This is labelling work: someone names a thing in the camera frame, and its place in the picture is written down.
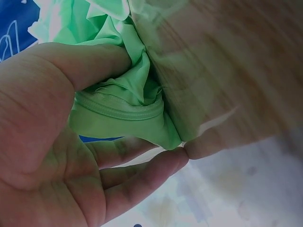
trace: palm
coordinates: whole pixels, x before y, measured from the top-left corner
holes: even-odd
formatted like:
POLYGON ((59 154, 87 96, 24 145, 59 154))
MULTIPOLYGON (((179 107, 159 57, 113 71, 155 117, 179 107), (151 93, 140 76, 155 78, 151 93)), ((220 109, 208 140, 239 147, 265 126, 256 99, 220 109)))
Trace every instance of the palm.
POLYGON ((112 168, 154 145, 127 138, 84 144, 65 127, 75 90, 128 65, 119 47, 58 44, 40 45, 2 63, 0 226, 98 227, 142 201, 186 164, 180 148, 149 163, 112 168), (94 63, 104 56, 103 65, 94 63), (16 62, 21 67, 14 72, 16 62))

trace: white printed design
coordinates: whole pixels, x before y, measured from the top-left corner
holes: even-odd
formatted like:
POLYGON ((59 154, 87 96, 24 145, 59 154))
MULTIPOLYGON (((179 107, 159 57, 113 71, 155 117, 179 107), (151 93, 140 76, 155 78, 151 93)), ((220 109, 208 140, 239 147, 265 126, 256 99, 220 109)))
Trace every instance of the white printed design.
POLYGON ((9 57, 11 57, 11 56, 14 55, 14 50, 13 50, 14 43, 12 42, 12 37, 10 35, 11 33, 13 33, 14 30, 15 30, 15 34, 14 35, 15 35, 15 40, 16 40, 17 53, 20 52, 19 36, 18 36, 18 25, 17 25, 17 21, 13 20, 10 23, 6 34, 3 35, 0 38, 0 46, 1 46, 2 42, 5 42, 5 44, 6 44, 3 52, 2 53, 0 52, 0 63, 5 60, 4 58, 5 58, 6 54, 7 54, 7 52, 9 52, 9 57))

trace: hand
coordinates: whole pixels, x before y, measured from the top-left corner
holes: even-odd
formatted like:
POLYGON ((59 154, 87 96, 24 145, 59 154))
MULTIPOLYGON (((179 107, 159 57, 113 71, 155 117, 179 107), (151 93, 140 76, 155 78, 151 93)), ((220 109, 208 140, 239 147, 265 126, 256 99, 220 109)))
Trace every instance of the hand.
MULTIPOLYGON (((134 8, 140 5, 133 2, 134 8)), ((133 17, 171 112, 189 131, 197 131, 198 137, 184 146, 190 159, 287 136, 303 123, 299 1, 188 0, 173 13, 173 0, 145 4, 153 8, 140 7, 133 17), (147 26, 148 17, 156 15, 152 9, 163 9, 156 31, 152 23, 147 26), (207 127, 229 113, 220 124, 207 127)), ((297 152, 303 155, 302 149, 297 152)))
POLYGON ((0 65, 0 226, 98 227, 187 163, 178 148, 110 168, 154 145, 134 138, 84 144, 66 126, 75 91, 130 63, 117 46, 42 44, 0 65))

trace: floor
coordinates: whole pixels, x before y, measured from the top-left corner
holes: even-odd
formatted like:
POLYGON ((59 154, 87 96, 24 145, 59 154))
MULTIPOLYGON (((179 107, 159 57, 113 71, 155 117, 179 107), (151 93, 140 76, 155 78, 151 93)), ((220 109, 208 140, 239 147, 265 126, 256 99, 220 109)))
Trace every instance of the floor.
POLYGON ((190 161, 104 227, 301 227, 302 214, 303 164, 270 138, 190 161))

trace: light green cloth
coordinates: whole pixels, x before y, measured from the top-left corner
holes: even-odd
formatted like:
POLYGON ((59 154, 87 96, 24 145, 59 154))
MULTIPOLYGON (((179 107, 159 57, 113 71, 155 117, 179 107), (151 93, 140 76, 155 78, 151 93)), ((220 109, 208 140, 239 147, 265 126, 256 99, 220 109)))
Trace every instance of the light green cloth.
POLYGON ((161 87, 131 19, 127 0, 34 0, 40 18, 28 31, 39 43, 125 46, 132 68, 76 94, 70 126, 94 138, 136 136, 173 149, 180 136, 164 111, 161 87))

